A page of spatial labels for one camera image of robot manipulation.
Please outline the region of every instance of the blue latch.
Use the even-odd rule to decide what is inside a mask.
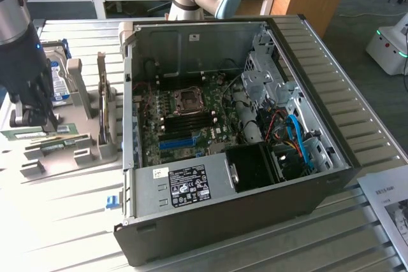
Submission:
[[[108,199],[106,200],[105,208],[109,210],[112,208],[116,208],[118,206],[120,206],[119,197],[118,196],[108,196]]]

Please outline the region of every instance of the blue expansion slot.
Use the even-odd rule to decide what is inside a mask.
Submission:
[[[183,147],[193,147],[196,145],[195,138],[188,138],[184,140],[164,141],[159,143],[160,150],[177,149]]]

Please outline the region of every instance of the metal grid table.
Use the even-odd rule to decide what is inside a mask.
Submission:
[[[274,20],[363,164],[359,176],[407,164],[402,149],[310,25],[297,16]],[[41,29],[41,39],[68,39],[72,56],[83,62],[82,74],[89,90],[98,84],[96,54],[106,52],[108,79],[119,93],[117,130],[121,131],[119,22],[48,21]],[[0,172],[0,182],[7,171]],[[13,204],[21,208],[21,218],[6,226],[18,226],[19,235],[10,231],[13,243],[5,249],[8,255],[0,267],[7,262],[12,266],[1,270],[405,271],[355,179],[308,216],[135,269],[128,266],[110,232],[112,220],[104,212],[106,197],[120,187],[120,161],[13,187],[19,198]]]

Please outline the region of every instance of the cpu socket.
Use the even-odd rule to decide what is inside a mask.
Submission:
[[[176,90],[174,92],[174,99],[176,102],[174,114],[188,115],[204,110],[203,97],[198,87]]]

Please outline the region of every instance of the paper document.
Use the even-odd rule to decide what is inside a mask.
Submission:
[[[408,166],[372,173],[358,182],[408,269]]]

